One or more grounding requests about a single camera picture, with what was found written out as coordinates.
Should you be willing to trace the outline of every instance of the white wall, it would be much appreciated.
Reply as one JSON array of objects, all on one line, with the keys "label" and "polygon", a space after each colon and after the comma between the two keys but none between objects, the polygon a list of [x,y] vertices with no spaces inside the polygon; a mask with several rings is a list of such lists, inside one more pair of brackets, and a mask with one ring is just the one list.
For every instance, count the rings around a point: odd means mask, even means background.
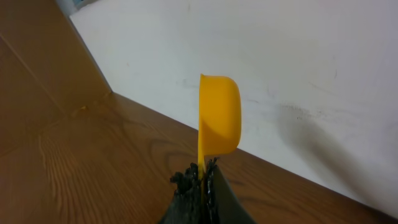
[{"label": "white wall", "polygon": [[398,1],[100,0],[71,16],[112,89],[198,127],[239,86],[239,147],[398,217]]}]

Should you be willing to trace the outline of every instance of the yellow plastic object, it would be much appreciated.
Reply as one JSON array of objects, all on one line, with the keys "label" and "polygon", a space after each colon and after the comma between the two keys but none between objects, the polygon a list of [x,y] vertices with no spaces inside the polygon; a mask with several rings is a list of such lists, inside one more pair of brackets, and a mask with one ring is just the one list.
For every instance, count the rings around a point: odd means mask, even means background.
[{"label": "yellow plastic object", "polygon": [[199,178],[205,171],[205,156],[227,154],[241,139],[241,97],[234,80],[201,75],[199,89]]}]

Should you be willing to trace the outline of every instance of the wooden floor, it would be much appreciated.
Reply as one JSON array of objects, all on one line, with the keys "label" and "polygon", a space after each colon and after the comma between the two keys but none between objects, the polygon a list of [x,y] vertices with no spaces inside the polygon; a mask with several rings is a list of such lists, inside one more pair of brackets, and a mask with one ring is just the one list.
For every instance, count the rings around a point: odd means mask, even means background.
[{"label": "wooden floor", "polygon": [[[2,154],[0,223],[155,223],[197,135],[112,93]],[[241,150],[219,165],[258,223],[397,223]]]}]

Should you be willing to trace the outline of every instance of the wood grain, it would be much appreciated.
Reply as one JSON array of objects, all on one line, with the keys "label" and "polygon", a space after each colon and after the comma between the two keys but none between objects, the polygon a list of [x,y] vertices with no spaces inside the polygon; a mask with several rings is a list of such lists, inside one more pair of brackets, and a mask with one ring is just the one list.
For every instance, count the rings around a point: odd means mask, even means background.
[{"label": "wood grain", "polygon": [[0,38],[0,155],[63,117]]},{"label": "wood grain", "polygon": [[55,1],[0,1],[0,36],[62,111],[110,92]]},{"label": "wood grain", "polygon": [[[0,158],[1,223],[155,223],[197,159],[197,130],[116,94],[28,143]],[[258,223],[397,223],[239,149],[219,165]]]}]

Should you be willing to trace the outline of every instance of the wooden table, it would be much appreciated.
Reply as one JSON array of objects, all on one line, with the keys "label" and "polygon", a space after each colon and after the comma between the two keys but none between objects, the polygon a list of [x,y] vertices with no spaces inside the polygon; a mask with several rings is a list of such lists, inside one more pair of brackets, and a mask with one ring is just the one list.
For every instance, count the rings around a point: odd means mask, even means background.
[{"label": "wooden table", "polygon": [[[112,93],[0,157],[0,223],[155,223],[197,136]],[[219,166],[258,223],[397,223],[242,150]]]}]

